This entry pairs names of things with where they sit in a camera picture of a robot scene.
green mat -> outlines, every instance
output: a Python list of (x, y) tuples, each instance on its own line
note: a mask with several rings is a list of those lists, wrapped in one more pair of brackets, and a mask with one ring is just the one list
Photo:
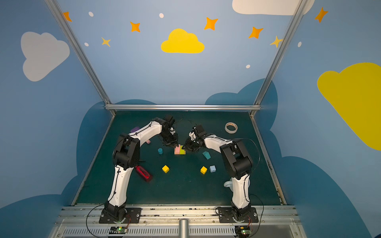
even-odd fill
[[(117, 112), (111, 128), (103, 142), (94, 165), (85, 181), (77, 199), (78, 203), (104, 203), (111, 191), (114, 179), (112, 152), (120, 133), (130, 133), (136, 126), (143, 127), (153, 118), (163, 118), (171, 114), (176, 119), (176, 132), (179, 144), (184, 144), (193, 125), (202, 124), (207, 133), (216, 134), (225, 139), (249, 138), (258, 146), (249, 114), (246, 112), (161, 112), (161, 111), (120, 111)], [(235, 134), (229, 134), (224, 127), (227, 122), (238, 125)], [(258, 152), (250, 140), (243, 140), (253, 161), (258, 162)], [(163, 148), (159, 155), (158, 148)], [(208, 151), (211, 158), (207, 160), (202, 152)], [(250, 175), (249, 193), (261, 198), (264, 205), (280, 205), (277, 191), (272, 182), (266, 161), (260, 150), (258, 167)], [(198, 153), (186, 152), (185, 155), (174, 155), (174, 148), (165, 147), (158, 136), (151, 139), (151, 144), (141, 147), (141, 162), (153, 179), (145, 182), (135, 171), (132, 172), (127, 189), (127, 204), (213, 204), (230, 205), (232, 192), (223, 186), (230, 179), (221, 154), (211, 149), (200, 149)], [(162, 171), (167, 165), (168, 173)], [(215, 165), (216, 172), (211, 173), (209, 166)], [(208, 168), (204, 175), (202, 166)], [(252, 205), (261, 205), (254, 196), (250, 197)]]

star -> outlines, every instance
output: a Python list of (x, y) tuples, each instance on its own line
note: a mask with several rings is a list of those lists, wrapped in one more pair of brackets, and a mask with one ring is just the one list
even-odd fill
[(249, 38), (255, 37), (255, 38), (258, 39), (259, 34), (261, 33), (262, 30), (263, 30), (263, 28), (262, 28), (262, 29), (257, 29), (257, 28), (255, 28), (255, 27), (253, 27), (253, 32), (251, 33), (251, 35), (249, 36)]
[(109, 45), (110, 40), (105, 40), (105, 39), (103, 39), (103, 37), (102, 37), (102, 40), (103, 40), (102, 45), (108, 45), (110, 47), (110, 45)]
[(140, 32), (140, 30), (139, 30), (140, 23), (136, 23), (136, 24), (134, 24), (132, 22), (130, 22), (130, 23), (131, 23), (131, 26), (132, 26), (131, 32), (133, 32), (133, 31)]
[(205, 26), (204, 30), (206, 29), (212, 29), (214, 30), (215, 23), (217, 22), (218, 19), (211, 20), (207, 18), (207, 25)]
[(66, 20), (72, 22), (72, 20), (71, 20), (70, 17), (69, 17), (69, 12), (65, 12), (65, 13), (64, 13), (64, 16), (65, 16)]
[(270, 45), (276, 45), (278, 48), (279, 42), (281, 42), (283, 39), (278, 39), (278, 36), (276, 36), (275, 38), (276, 38), (275, 41), (271, 43)]
[(322, 22), (323, 17), (328, 13), (328, 11), (324, 11), (323, 8), (320, 10), (319, 15), (316, 16), (315, 20), (319, 20), (319, 23)]

black mounting plate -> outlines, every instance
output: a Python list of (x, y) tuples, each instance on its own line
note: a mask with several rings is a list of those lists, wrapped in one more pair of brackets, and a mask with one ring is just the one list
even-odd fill
[(139, 223), (141, 208), (125, 208), (126, 209), (126, 219), (119, 223), (113, 217), (104, 214), (103, 217), (99, 219), (100, 224), (128, 224), (128, 223)]
[[(216, 212), (218, 213), (218, 218), (220, 223), (236, 223), (233, 219), (232, 208), (231, 207), (217, 207)], [(252, 223), (258, 223), (258, 214), (255, 208), (251, 208), (249, 214), (245, 217), (245, 220), (242, 223), (249, 223), (249, 217), (251, 218)]]

teal block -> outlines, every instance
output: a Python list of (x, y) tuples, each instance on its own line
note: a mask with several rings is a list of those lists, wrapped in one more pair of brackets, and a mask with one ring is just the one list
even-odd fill
[(205, 156), (205, 158), (206, 158), (207, 160), (210, 159), (210, 154), (209, 154), (209, 152), (204, 151), (202, 154)]

roll of tape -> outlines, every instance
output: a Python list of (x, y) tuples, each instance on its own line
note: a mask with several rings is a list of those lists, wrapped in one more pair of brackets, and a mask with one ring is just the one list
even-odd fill
[[(229, 130), (229, 129), (227, 128), (227, 126), (234, 126), (235, 130), (234, 130), (234, 131), (231, 131), (231, 130)], [(235, 124), (235, 123), (233, 123), (233, 122), (228, 122), (228, 123), (226, 123), (226, 125), (225, 125), (225, 131), (226, 131), (227, 133), (234, 134), (234, 133), (237, 132), (237, 130), (238, 130), (238, 126), (237, 126), (237, 124)]]

